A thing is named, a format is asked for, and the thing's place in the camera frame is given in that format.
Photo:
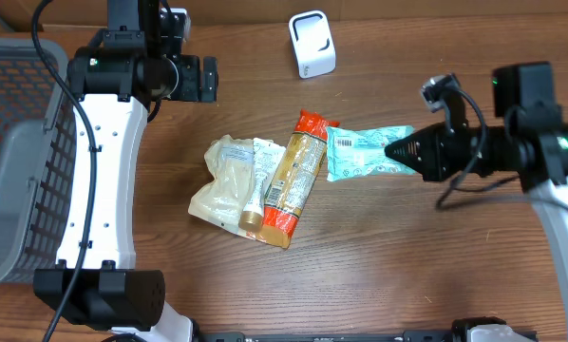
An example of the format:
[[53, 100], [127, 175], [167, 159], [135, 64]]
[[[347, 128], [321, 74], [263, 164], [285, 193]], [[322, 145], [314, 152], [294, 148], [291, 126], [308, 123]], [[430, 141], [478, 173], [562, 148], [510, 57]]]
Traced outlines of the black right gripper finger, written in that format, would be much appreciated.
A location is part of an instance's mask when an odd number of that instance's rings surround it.
[[426, 175], [426, 163], [423, 159], [406, 160], [403, 165], [419, 173], [422, 177]]
[[437, 138], [437, 128], [423, 128], [386, 146], [385, 154], [402, 164], [436, 164]]

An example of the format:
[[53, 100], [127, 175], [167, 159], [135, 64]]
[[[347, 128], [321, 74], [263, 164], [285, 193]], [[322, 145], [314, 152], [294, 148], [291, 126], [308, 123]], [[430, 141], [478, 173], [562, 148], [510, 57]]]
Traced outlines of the teal wet wipes pack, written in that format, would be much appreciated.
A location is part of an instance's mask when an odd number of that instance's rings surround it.
[[385, 154], [388, 145], [412, 132], [413, 127], [410, 125], [359, 131], [328, 127], [327, 180], [334, 182], [384, 174], [413, 174], [412, 169]]

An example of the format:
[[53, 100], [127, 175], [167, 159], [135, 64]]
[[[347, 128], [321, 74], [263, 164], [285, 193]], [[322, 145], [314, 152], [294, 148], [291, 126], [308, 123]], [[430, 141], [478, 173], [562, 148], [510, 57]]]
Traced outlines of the beige clear plastic pouch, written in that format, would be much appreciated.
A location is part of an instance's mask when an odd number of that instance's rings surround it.
[[239, 227], [239, 220], [256, 184], [254, 140], [224, 135], [211, 143], [204, 160], [213, 179], [191, 198], [188, 213], [229, 233], [253, 239]]

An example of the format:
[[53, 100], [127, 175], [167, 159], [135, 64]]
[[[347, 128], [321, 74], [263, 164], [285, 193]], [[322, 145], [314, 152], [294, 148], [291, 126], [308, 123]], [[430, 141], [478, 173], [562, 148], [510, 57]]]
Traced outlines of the white cosmetic tube gold cap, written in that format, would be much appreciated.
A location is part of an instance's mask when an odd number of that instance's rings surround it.
[[259, 232], [264, 219], [264, 198], [285, 147], [268, 140], [253, 138], [254, 180], [253, 192], [242, 209], [239, 228], [247, 232]]

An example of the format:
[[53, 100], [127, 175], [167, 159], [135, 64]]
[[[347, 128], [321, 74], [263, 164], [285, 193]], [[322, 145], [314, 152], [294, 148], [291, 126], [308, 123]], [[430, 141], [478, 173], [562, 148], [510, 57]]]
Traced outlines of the orange spaghetti package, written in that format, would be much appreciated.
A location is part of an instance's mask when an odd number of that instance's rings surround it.
[[264, 218], [255, 239], [290, 247], [294, 230], [327, 154], [328, 129], [340, 123], [301, 110], [264, 200]]

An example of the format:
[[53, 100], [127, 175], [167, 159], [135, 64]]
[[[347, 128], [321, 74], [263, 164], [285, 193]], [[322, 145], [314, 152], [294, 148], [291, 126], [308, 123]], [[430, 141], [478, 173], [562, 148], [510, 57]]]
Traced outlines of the grey plastic mesh basket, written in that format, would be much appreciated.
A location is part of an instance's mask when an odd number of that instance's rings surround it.
[[29, 283], [55, 262], [71, 199], [75, 120], [45, 68], [67, 56], [44, 40], [0, 38], [0, 284]]

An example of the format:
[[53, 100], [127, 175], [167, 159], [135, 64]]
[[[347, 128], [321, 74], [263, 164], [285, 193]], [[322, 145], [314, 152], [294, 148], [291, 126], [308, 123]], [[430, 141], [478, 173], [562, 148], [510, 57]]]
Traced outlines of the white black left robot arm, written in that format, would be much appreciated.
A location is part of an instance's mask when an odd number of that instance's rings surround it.
[[66, 320], [112, 341], [200, 338], [165, 299], [161, 271], [136, 266], [132, 209], [143, 131], [163, 101], [212, 103], [214, 57], [185, 55], [191, 20], [165, 1], [111, 1], [107, 25], [55, 81], [68, 97], [76, 152], [66, 228], [55, 263], [33, 275], [35, 295]]

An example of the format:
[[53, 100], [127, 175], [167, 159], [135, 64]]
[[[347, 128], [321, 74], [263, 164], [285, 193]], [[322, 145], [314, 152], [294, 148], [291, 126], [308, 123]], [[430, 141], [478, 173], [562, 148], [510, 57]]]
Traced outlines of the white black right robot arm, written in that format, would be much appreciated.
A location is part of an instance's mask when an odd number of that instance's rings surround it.
[[421, 94], [430, 111], [444, 112], [444, 121], [390, 143], [384, 152], [424, 181], [448, 181], [436, 202], [439, 211], [454, 209], [447, 198], [460, 190], [468, 174], [484, 178], [511, 173], [521, 184], [521, 194], [492, 196], [488, 187], [475, 188], [466, 204], [532, 205], [550, 244], [568, 336], [568, 123], [556, 99], [552, 66], [534, 62], [499, 67], [492, 72], [492, 86], [495, 115], [503, 124], [490, 127], [479, 116], [479, 126], [471, 128], [465, 109], [481, 110], [457, 77], [430, 78]]

